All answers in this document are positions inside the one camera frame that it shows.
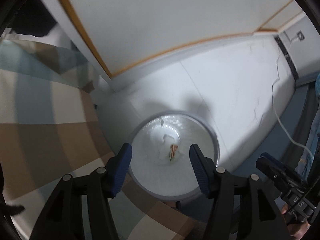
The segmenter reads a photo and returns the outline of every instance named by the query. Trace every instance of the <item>striped object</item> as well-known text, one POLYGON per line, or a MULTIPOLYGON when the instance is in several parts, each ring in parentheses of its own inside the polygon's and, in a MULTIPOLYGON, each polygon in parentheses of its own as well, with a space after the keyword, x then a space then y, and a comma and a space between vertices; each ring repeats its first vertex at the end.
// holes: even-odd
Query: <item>striped object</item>
MULTIPOLYGON (((36 42, 0 41, 4 196, 10 204, 25 206, 14 221, 26 237, 64 174, 89 174, 113 156, 89 94, 79 89, 90 80, 87 61, 76 51, 39 49, 44 47, 36 42), (87 68, 78 72, 81 66, 87 68)), ((120 239, 179 240, 195 224, 143 191, 128 175, 122 191, 109 203, 120 239)))

